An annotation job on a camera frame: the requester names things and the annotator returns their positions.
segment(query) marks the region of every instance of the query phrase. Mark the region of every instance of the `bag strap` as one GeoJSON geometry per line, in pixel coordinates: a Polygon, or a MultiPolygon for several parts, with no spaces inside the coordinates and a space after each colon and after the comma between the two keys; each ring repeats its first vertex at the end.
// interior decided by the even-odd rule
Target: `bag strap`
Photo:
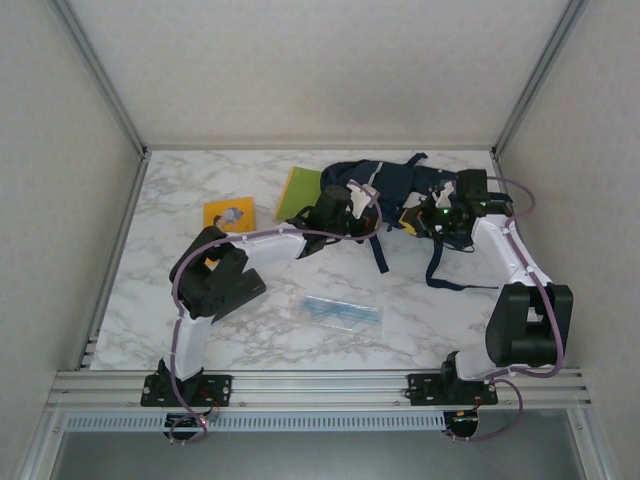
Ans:
{"type": "Polygon", "coordinates": [[[497,290],[498,287],[486,287],[481,285],[459,285],[448,280],[438,280],[437,278],[433,278],[433,274],[436,273],[436,269],[438,268],[438,265],[440,265],[443,250],[444,247],[442,246],[442,244],[433,242],[433,256],[431,257],[431,261],[429,262],[429,266],[427,267],[427,272],[425,274],[427,285],[429,285],[431,288],[447,288],[449,290],[453,290],[454,292],[461,292],[465,288],[489,288],[497,290]]]}
{"type": "Polygon", "coordinates": [[[378,264],[378,270],[380,273],[387,273],[389,271],[389,266],[387,265],[387,261],[384,258],[384,253],[382,252],[382,245],[380,245],[380,240],[377,235],[374,235],[369,239],[369,243],[371,244],[371,250],[373,250],[373,256],[376,259],[376,263],[378,264]]]}
{"type": "Polygon", "coordinates": [[[427,157],[427,155],[424,152],[416,153],[413,157],[411,157],[407,161],[407,163],[405,163],[405,165],[408,166],[408,167],[415,167],[416,163],[418,163],[423,158],[429,158],[429,157],[427,157]]]}

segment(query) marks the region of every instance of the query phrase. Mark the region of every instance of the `black bracket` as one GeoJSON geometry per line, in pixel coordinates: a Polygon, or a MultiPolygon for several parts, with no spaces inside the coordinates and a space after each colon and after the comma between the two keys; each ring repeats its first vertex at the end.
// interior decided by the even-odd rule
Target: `black bracket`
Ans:
{"type": "Polygon", "coordinates": [[[445,389],[439,373],[413,373],[407,375],[409,388],[404,396],[411,400],[411,406],[466,406],[496,405],[498,396],[493,385],[484,382],[464,382],[465,388],[445,389]]]}
{"type": "MultiPolygon", "coordinates": [[[[228,407],[231,398],[231,375],[205,375],[202,371],[188,380],[178,380],[178,390],[190,407],[228,407]]],[[[171,377],[164,361],[158,371],[144,380],[140,405],[143,407],[181,407],[173,393],[171,377]]]]}

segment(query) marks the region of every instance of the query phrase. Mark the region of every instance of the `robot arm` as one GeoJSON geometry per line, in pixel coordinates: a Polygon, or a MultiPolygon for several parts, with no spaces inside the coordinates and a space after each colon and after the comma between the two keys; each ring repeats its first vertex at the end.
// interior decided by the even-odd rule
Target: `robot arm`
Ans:
{"type": "MultiPolygon", "coordinates": [[[[255,268],[278,260],[312,255],[337,236],[359,237],[373,232],[378,214],[372,208],[376,192],[370,187],[349,184],[348,188],[329,186],[316,205],[303,209],[279,226],[279,233],[254,233],[251,239],[237,235],[237,241],[205,250],[184,269],[178,285],[178,298],[189,312],[180,323],[175,348],[175,376],[182,382],[202,372],[202,360],[209,326],[266,291],[255,268]],[[210,269],[206,261],[217,262],[210,269]]],[[[171,270],[173,283],[179,267],[196,250],[227,237],[218,228],[204,228],[171,270]]],[[[165,358],[159,370],[171,363],[165,358]]]]}
{"type": "Polygon", "coordinates": [[[550,299],[563,349],[573,305],[571,290],[566,285],[555,285],[534,262],[515,222],[509,221],[510,209],[504,202],[490,199],[485,170],[459,172],[455,193],[455,206],[449,204],[448,198],[443,201],[443,195],[427,198],[408,209],[401,223],[414,235],[436,242],[446,242],[451,235],[470,235],[503,287],[487,325],[484,344],[454,352],[443,364],[445,387],[483,380],[498,368],[555,364],[558,349],[539,287],[550,299]]]}

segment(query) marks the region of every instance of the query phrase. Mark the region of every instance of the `cable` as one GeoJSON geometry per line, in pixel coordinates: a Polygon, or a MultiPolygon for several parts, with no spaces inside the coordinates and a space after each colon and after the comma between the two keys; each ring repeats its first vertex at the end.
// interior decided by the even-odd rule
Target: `cable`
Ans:
{"type": "Polygon", "coordinates": [[[465,442],[482,442],[485,440],[493,440],[494,438],[501,437],[505,433],[508,433],[514,428],[516,428],[516,426],[522,420],[522,417],[524,415],[524,400],[522,399],[522,393],[520,393],[520,390],[518,389],[518,387],[516,387],[511,380],[507,380],[506,378],[496,378],[492,380],[491,383],[492,384],[506,383],[511,388],[513,388],[514,392],[516,392],[516,396],[518,397],[518,413],[516,415],[516,418],[514,418],[513,422],[511,422],[508,426],[506,426],[502,430],[498,430],[497,432],[493,432],[493,433],[487,433],[485,435],[480,435],[479,437],[458,437],[457,435],[453,435],[452,433],[447,433],[447,436],[451,438],[454,442],[456,441],[456,439],[459,439],[459,438],[464,440],[465,442]]]}
{"type": "Polygon", "coordinates": [[[182,407],[187,411],[186,415],[184,415],[183,417],[180,417],[179,419],[177,419],[173,425],[171,426],[171,429],[169,430],[169,441],[173,444],[174,442],[174,437],[173,437],[173,431],[175,429],[175,427],[177,425],[179,425],[182,421],[186,420],[187,418],[193,418],[195,419],[198,424],[200,425],[200,427],[202,428],[202,433],[200,435],[196,435],[191,437],[188,440],[183,440],[182,441],[182,445],[186,445],[189,443],[195,443],[199,440],[202,440],[203,438],[205,438],[207,436],[208,430],[207,430],[207,425],[206,425],[206,420],[202,420],[200,418],[200,414],[196,413],[190,406],[189,404],[185,401],[185,399],[182,397],[180,390],[178,389],[178,381],[177,381],[177,377],[175,374],[175,370],[176,370],[176,349],[177,349],[177,345],[178,345],[178,336],[179,336],[179,332],[180,332],[180,326],[182,325],[182,321],[184,319],[184,315],[186,313],[186,310],[184,308],[184,305],[182,305],[182,302],[180,302],[180,298],[178,296],[178,286],[180,285],[180,280],[182,279],[182,275],[185,271],[185,269],[187,268],[187,265],[189,265],[195,258],[197,258],[198,256],[200,256],[201,254],[203,254],[204,252],[206,252],[207,250],[210,250],[212,248],[217,248],[220,245],[223,245],[225,243],[231,243],[231,242],[242,242],[242,241],[246,241],[246,240],[251,240],[254,238],[262,238],[262,237],[268,237],[268,236],[278,236],[278,235],[282,235],[285,233],[295,233],[295,234],[301,234],[301,235],[323,235],[325,237],[328,238],[334,238],[337,240],[353,240],[353,241],[360,241],[360,240],[367,240],[371,237],[373,237],[374,235],[376,235],[378,233],[378,231],[380,230],[380,228],[382,227],[382,210],[380,209],[380,204],[378,203],[378,201],[375,198],[375,194],[369,192],[368,189],[366,188],[362,188],[361,185],[355,183],[358,187],[361,187],[361,190],[363,192],[365,192],[365,194],[371,199],[371,202],[373,203],[373,206],[376,209],[376,213],[378,214],[378,219],[376,222],[376,227],[374,228],[374,230],[371,233],[368,233],[367,235],[362,235],[360,237],[349,237],[346,235],[338,235],[335,233],[329,233],[329,232],[322,232],[319,230],[300,230],[298,228],[275,228],[272,230],[266,230],[263,232],[253,232],[253,233],[247,233],[247,234],[243,234],[243,235],[238,235],[238,236],[228,236],[228,237],[224,237],[224,238],[220,238],[218,240],[213,240],[209,243],[206,243],[204,245],[202,245],[201,247],[195,249],[193,252],[191,252],[185,259],[184,261],[180,264],[180,266],[178,267],[178,270],[176,271],[175,277],[173,279],[173,286],[171,288],[171,296],[173,297],[173,303],[175,303],[176,307],[178,308],[178,319],[176,320],[175,326],[173,328],[173,338],[171,341],[171,354],[170,354],[170,368],[169,368],[169,373],[170,373],[170,377],[171,377],[171,388],[173,389],[173,393],[176,396],[176,398],[178,399],[178,402],[180,403],[180,405],[182,405],[182,407]]]}
{"type": "MultiPolygon", "coordinates": [[[[537,205],[536,197],[526,185],[516,180],[511,180],[511,179],[502,178],[502,177],[487,177],[487,179],[497,180],[499,182],[515,185],[516,187],[523,190],[529,196],[529,199],[531,200],[531,205],[529,206],[529,208],[527,210],[518,212],[513,216],[509,217],[505,222],[504,227],[506,228],[506,231],[507,231],[507,234],[506,234],[507,241],[509,242],[509,245],[511,245],[511,248],[513,249],[513,251],[516,253],[516,256],[520,260],[520,263],[522,263],[522,266],[525,269],[528,267],[531,267],[532,265],[527,261],[526,256],[524,255],[522,250],[520,250],[520,247],[518,246],[515,238],[513,238],[510,227],[516,221],[517,218],[522,218],[526,215],[529,215],[536,208],[536,205],[537,205]]],[[[547,311],[547,315],[549,317],[549,323],[551,324],[551,330],[553,331],[553,338],[556,343],[556,352],[557,352],[556,363],[553,366],[553,368],[548,372],[534,372],[532,370],[528,370],[522,367],[503,368],[487,375],[486,378],[488,380],[491,380],[501,375],[509,374],[510,372],[522,373],[523,375],[528,375],[530,377],[536,377],[536,378],[550,378],[556,375],[562,369],[562,364],[564,363],[564,347],[562,345],[562,335],[560,334],[560,327],[558,326],[558,320],[556,319],[556,314],[553,311],[553,306],[551,305],[551,299],[549,298],[549,294],[547,293],[547,291],[544,289],[542,282],[538,278],[538,275],[536,275],[534,271],[529,272],[529,277],[531,278],[531,280],[533,280],[533,283],[535,284],[536,288],[540,292],[540,296],[542,297],[542,303],[544,304],[544,308],[547,311]]]]}

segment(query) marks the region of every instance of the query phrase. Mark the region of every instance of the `marble surface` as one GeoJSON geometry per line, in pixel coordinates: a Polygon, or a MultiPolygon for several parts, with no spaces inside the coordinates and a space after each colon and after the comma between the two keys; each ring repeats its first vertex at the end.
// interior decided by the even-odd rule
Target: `marble surface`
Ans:
{"type": "MultiPolygon", "coordinates": [[[[337,161],[405,162],[413,151],[157,151],[154,152],[100,330],[94,370],[152,370],[170,346],[176,308],[171,267],[202,228],[205,202],[252,196],[256,225],[273,212],[289,169],[322,169],[337,161]]],[[[421,164],[486,168],[488,152],[427,151],[421,164]]],[[[483,341],[498,292],[435,290],[425,284],[430,240],[401,231],[380,234],[390,272],[378,272],[367,243],[341,242],[299,261],[262,267],[267,293],[210,329],[208,369],[435,368],[445,356],[483,341]],[[383,308],[381,331],[356,335],[301,321],[303,294],[383,308]]],[[[480,252],[445,251],[437,276],[497,284],[480,252]]]]}

